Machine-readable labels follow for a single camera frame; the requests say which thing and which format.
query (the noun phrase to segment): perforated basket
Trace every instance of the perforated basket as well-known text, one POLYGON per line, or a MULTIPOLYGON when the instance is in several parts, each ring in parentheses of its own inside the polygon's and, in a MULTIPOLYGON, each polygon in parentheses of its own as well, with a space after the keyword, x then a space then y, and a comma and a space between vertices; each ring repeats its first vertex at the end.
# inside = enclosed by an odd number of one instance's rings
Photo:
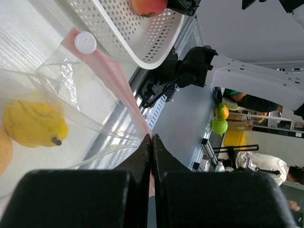
POLYGON ((157 68, 170 52, 184 16, 172 10, 144 18, 131 0, 66 0, 105 50, 116 59, 157 68))

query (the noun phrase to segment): red fruit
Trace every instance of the red fruit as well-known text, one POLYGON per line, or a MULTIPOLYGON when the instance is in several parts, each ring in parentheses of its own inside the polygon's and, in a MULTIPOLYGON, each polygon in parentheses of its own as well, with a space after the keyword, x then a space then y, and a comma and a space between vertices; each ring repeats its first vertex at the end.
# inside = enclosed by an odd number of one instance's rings
POLYGON ((167 8, 168 0, 131 0, 134 11, 146 18, 160 15, 167 8))

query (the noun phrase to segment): plastic bag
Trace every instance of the plastic bag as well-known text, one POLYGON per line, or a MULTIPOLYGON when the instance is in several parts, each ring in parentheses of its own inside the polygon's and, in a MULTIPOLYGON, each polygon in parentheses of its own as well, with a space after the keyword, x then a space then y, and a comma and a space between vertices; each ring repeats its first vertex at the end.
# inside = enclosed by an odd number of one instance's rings
POLYGON ((30 170, 113 168, 152 136, 119 63, 99 50, 79 53, 78 33, 73 28, 36 74, 0 70, 1 125, 13 139, 0 199, 30 170))

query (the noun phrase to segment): orange fruit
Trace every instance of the orange fruit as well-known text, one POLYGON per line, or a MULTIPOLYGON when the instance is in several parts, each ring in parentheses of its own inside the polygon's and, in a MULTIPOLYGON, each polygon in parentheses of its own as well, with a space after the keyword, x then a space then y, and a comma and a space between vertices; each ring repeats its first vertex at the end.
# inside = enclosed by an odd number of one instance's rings
POLYGON ((229 110, 223 103, 219 103, 215 106, 215 115, 220 120, 226 120, 229 116, 229 110))

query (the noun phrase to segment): yellow fruit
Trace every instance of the yellow fruit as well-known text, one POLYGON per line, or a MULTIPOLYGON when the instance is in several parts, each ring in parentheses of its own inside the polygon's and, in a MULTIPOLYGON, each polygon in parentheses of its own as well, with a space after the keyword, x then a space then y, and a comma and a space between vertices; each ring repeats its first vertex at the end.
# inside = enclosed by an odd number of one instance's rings
POLYGON ((229 116, 229 110, 223 103, 219 103, 215 106, 215 115, 220 120, 226 120, 229 116))
POLYGON ((2 122, 7 134, 26 147, 60 146, 68 133, 64 116, 47 103, 9 100, 2 122))

